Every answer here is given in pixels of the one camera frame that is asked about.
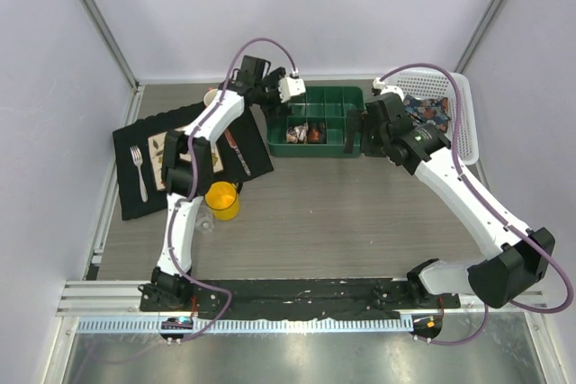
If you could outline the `black orange floral tie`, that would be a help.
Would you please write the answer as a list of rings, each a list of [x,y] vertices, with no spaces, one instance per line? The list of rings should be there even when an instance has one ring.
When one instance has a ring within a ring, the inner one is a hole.
[[[310,122],[307,133],[308,144],[326,144],[327,132],[324,122]]]

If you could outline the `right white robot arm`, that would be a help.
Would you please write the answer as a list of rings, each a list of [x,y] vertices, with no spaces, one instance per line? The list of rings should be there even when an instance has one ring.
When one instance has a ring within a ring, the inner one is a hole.
[[[379,156],[416,176],[456,215],[483,255],[479,262],[428,260],[408,272],[406,294],[424,308],[440,294],[474,294],[491,308],[501,308],[541,281],[552,253],[553,234],[531,229],[499,203],[453,156],[449,139],[434,125],[414,125],[401,97],[387,93],[346,115],[345,152],[356,134]]]

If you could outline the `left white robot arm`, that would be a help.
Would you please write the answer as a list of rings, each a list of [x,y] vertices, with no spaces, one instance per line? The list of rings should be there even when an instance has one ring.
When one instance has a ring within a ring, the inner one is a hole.
[[[203,196],[214,183],[212,146],[251,105],[277,112],[293,97],[295,73],[245,56],[216,90],[207,107],[182,130],[165,136],[161,177],[166,186],[167,220],[160,256],[150,282],[139,287],[142,311],[180,311],[191,302],[194,226]]]

